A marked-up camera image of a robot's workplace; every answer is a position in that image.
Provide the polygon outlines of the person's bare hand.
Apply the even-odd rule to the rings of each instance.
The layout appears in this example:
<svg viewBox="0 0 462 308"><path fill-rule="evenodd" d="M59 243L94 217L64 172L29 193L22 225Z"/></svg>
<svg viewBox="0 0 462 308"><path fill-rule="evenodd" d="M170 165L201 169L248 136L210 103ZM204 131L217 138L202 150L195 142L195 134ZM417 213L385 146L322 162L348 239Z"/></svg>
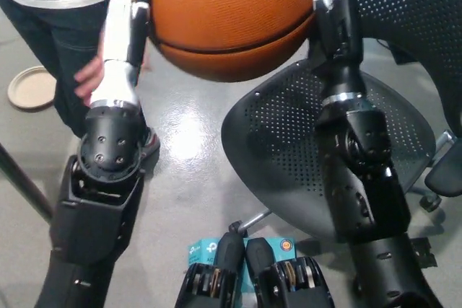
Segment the person's bare hand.
<svg viewBox="0 0 462 308"><path fill-rule="evenodd" d="M103 59L100 56L95 56L75 74L74 79L77 82L75 94L83 101L84 105L89 106L92 93L103 79Z"/></svg>

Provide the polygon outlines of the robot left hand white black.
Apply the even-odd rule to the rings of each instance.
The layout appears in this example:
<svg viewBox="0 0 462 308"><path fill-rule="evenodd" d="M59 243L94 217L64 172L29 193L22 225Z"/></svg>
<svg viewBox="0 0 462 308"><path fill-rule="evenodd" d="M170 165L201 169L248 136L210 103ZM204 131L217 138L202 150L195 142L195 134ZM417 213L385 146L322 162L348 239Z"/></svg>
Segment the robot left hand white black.
<svg viewBox="0 0 462 308"><path fill-rule="evenodd" d="M135 93L149 32L151 0L110 0L103 38L103 79L90 107L137 109Z"/></svg>

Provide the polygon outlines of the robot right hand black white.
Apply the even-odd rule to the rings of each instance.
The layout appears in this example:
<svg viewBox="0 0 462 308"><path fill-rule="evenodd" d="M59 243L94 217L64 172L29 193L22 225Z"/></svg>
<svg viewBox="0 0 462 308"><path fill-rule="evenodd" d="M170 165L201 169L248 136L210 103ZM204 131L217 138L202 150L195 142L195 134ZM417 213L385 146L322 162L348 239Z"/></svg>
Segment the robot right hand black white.
<svg viewBox="0 0 462 308"><path fill-rule="evenodd" d="M313 64L313 73L323 81L323 105L364 97L357 0L313 0L313 9L318 24L315 47L321 55Z"/></svg>

